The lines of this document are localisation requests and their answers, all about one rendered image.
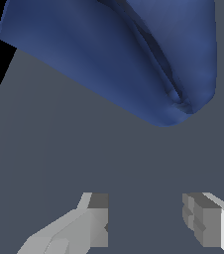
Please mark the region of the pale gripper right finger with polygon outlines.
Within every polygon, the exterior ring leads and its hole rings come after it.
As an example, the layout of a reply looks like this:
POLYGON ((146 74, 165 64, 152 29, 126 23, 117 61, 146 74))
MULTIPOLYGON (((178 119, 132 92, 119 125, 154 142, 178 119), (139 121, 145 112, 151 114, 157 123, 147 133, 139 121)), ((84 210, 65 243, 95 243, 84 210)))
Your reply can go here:
POLYGON ((224 250, 224 201, 211 192, 182 195, 182 218, 203 247, 224 250))

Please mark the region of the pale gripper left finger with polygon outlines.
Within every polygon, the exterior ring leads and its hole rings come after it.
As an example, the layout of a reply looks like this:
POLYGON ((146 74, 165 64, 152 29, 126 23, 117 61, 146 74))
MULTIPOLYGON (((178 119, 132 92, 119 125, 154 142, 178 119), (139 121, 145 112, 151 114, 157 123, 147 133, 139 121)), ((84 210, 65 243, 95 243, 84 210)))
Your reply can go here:
POLYGON ((17 254, 87 254, 108 246, 109 194, 84 192, 76 209, 30 236, 17 254))

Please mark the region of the blue folded cloth object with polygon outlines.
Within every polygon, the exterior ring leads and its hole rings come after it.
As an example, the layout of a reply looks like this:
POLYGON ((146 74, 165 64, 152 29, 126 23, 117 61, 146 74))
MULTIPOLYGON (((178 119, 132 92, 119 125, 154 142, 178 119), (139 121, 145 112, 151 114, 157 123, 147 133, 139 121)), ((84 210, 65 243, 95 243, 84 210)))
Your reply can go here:
POLYGON ((215 94, 214 0, 7 0, 0 40, 155 126, 215 94))

